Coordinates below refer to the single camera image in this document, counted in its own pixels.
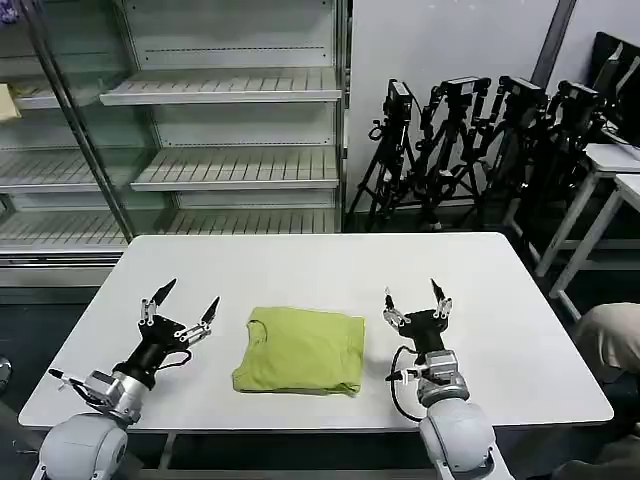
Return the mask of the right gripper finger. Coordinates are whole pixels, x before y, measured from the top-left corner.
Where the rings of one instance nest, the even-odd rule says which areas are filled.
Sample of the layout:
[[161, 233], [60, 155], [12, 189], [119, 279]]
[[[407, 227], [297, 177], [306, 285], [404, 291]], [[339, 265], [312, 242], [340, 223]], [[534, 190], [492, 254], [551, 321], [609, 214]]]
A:
[[399, 331], [409, 323], [409, 319], [402, 314], [396, 307], [388, 287], [385, 288], [385, 307], [382, 312], [384, 320], [395, 330]]
[[431, 279], [431, 285], [437, 300], [437, 306], [433, 313], [433, 319], [442, 321], [447, 320], [452, 310], [452, 299], [445, 295], [443, 289], [436, 283], [434, 279]]

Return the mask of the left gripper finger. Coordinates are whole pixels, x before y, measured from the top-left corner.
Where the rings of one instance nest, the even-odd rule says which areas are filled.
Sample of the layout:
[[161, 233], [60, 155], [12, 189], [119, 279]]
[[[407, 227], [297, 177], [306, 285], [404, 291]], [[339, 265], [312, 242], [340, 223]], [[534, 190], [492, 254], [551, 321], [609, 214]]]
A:
[[150, 299], [141, 300], [139, 326], [154, 325], [154, 316], [157, 313], [158, 307], [164, 302], [176, 283], [177, 279], [174, 278], [166, 285], [160, 287]]
[[219, 302], [220, 297], [217, 297], [196, 325], [176, 331], [174, 337], [187, 346], [193, 346], [204, 340], [211, 334], [211, 324], [216, 316]]

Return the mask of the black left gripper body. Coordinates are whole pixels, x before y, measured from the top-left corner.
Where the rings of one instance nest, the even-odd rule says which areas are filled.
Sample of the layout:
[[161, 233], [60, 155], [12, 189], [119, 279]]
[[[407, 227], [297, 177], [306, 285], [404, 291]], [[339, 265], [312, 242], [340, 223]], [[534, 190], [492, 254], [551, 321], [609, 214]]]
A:
[[122, 373], [142, 383], [146, 388], [156, 384], [155, 374], [166, 357], [186, 352], [188, 345], [176, 337], [185, 326], [161, 315], [154, 315], [152, 325], [139, 326], [141, 341], [127, 360], [122, 363]]

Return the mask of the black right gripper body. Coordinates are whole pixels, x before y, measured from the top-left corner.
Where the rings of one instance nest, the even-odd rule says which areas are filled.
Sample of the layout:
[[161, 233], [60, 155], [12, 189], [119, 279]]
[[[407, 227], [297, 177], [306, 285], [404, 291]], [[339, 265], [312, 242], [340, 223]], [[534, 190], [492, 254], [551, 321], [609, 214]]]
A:
[[399, 335], [412, 340], [419, 355], [445, 349], [441, 335], [448, 327], [448, 318], [435, 314], [433, 309], [407, 313], [399, 327]]

